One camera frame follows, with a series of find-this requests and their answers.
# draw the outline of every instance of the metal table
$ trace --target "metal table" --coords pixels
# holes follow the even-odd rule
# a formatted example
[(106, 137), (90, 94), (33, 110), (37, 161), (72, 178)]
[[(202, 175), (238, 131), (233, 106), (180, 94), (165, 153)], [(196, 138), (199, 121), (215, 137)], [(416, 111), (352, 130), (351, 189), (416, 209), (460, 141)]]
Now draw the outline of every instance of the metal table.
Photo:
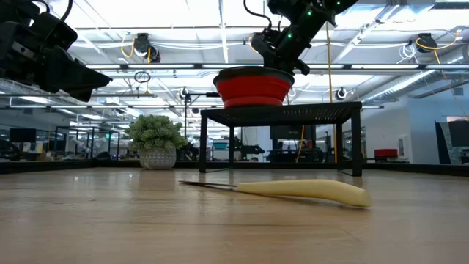
[[(315, 103), (294, 106), (252, 106), (200, 111), (199, 171), (207, 168), (207, 120), (229, 127), (229, 167), (234, 162), (235, 128), (271, 125), (325, 125), (336, 124), (337, 153), (343, 153), (342, 124), (352, 120), (352, 176), (361, 176), (361, 102)], [(337, 169), (343, 168), (342, 155), (337, 155)]]

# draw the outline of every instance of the red box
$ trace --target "red box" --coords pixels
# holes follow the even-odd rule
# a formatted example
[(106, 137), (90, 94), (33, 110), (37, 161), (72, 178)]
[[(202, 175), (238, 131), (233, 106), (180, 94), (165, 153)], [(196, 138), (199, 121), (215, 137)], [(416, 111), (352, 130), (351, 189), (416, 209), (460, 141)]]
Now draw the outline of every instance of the red box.
[(397, 149), (374, 150), (374, 157), (397, 157)]

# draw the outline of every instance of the table leg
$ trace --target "table leg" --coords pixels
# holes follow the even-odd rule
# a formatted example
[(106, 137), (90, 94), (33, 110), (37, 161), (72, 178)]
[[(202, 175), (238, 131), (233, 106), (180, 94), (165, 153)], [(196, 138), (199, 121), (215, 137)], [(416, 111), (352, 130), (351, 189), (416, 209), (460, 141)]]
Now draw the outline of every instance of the table leg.
[(235, 161), (235, 127), (229, 128), (229, 158), (228, 158), (228, 167), (233, 167), (233, 162)]
[(205, 114), (201, 116), (199, 171), (205, 173), (207, 171), (207, 116)]
[(344, 160), (344, 140), (342, 134), (342, 124), (336, 125), (336, 145), (337, 145), (337, 169), (343, 169)]
[(360, 109), (352, 110), (352, 176), (361, 176), (363, 163), (361, 155), (361, 120)]

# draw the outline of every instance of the knife handle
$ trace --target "knife handle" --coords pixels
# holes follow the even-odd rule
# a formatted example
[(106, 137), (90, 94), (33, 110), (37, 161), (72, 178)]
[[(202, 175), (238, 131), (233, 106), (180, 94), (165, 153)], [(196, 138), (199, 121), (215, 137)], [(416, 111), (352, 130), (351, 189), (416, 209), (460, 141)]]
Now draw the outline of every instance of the knife handle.
[(372, 205), (372, 198), (367, 190), (335, 180), (274, 180), (260, 183), (238, 183), (237, 190), (249, 194), (329, 199), (360, 207)]

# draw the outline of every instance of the potted plant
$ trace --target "potted plant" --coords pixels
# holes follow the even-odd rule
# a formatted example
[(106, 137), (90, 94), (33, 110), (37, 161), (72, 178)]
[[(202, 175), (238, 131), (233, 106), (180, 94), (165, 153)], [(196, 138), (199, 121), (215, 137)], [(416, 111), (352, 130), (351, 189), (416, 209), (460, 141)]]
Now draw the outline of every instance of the potted plant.
[(176, 163), (176, 149), (187, 144), (181, 127), (166, 116), (142, 115), (125, 133), (132, 138), (129, 148), (139, 152), (142, 167), (170, 169)]

